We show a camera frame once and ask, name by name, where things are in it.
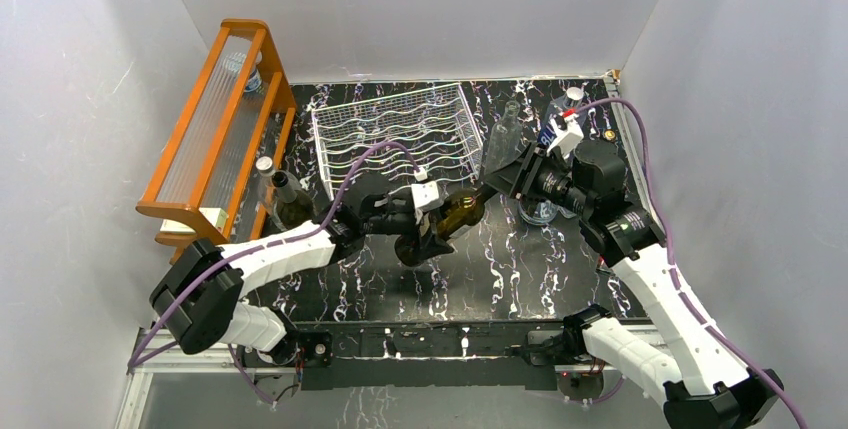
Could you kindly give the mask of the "dark wine bottle brown label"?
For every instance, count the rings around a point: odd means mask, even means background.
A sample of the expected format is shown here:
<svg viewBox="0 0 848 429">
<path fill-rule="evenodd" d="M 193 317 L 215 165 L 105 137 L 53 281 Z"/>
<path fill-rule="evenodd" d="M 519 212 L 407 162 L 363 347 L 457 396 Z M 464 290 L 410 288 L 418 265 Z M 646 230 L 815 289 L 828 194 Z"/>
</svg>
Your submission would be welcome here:
<svg viewBox="0 0 848 429">
<path fill-rule="evenodd" d="M 294 229 L 315 217 L 313 200 L 293 175 L 276 171 L 271 176 L 271 183 L 274 189 L 273 212 L 281 229 Z"/>
</svg>

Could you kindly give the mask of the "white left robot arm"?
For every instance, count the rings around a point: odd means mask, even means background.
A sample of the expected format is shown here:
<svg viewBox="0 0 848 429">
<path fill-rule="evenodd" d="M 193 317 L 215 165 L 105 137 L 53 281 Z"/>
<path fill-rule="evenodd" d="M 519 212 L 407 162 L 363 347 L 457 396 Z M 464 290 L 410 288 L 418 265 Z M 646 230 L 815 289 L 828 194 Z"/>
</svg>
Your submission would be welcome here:
<svg viewBox="0 0 848 429">
<path fill-rule="evenodd" d="M 395 193 L 347 190 L 313 219 L 255 242 L 192 242 L 153 289 L 158 316 L 187 355 L 221 343 L 260 351 L 275 365 L 294 360 L 298 332 L 283 314 L 247 302 L 249 293 L 302 271 L 339 263 L 371 235 L 392 236 L 397 259 L 415 267 L 449 254 L 464 227 L 463 197 L 443 196 L 433 183 Z"/>
</svg>

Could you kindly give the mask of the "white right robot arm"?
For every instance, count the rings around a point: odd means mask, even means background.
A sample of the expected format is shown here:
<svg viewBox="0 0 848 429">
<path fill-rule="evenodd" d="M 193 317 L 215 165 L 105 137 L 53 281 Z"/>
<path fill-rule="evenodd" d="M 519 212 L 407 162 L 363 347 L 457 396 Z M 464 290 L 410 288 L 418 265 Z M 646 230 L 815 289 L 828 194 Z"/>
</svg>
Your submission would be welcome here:
<svg viewBox="0 0 848 429">
<path fill-rule="evenodd" d="M 750 428 L 778 400 L 783 385 L 721 342 L 684 279 L 669 262 L 670 247 L 650 212 L 626 196 L 626 162 L 605 142 L 584 141 L 570 164 L 532 144 L 511 163 L 488 173 L 484 188 L 520 200 L 549 200 L 574 212 L 580 233 L 633 292 L 661 335 L 661 351 L 593 304 L 567 316 L 562 332 L 534 352 L 577 363 L 600 359 L 636 383 L 661 408 L 672 428 Z"/>
</svg>

